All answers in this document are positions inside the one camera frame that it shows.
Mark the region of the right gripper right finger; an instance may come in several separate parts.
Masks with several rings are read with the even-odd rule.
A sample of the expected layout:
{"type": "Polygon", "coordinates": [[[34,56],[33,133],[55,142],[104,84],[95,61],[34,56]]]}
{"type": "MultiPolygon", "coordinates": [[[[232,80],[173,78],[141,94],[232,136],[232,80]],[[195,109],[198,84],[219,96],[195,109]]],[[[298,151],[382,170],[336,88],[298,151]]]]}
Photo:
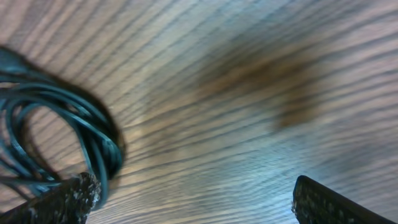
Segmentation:
{"type": "Polygon", "coordinates": [[[296,180],[292,211],[300,224],[396,224],[305,175],[296,180]]]}

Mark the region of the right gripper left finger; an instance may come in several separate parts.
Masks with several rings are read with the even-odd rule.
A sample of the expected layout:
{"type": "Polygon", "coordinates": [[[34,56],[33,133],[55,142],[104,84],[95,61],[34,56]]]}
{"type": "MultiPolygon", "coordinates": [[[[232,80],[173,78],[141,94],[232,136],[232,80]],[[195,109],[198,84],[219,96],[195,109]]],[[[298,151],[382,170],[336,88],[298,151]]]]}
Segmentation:
{"type": "Polygon", "coordinates": [[[1,224],[85,224],[100,194],[100,182],[84,172],[2,214],[1,224]]]}

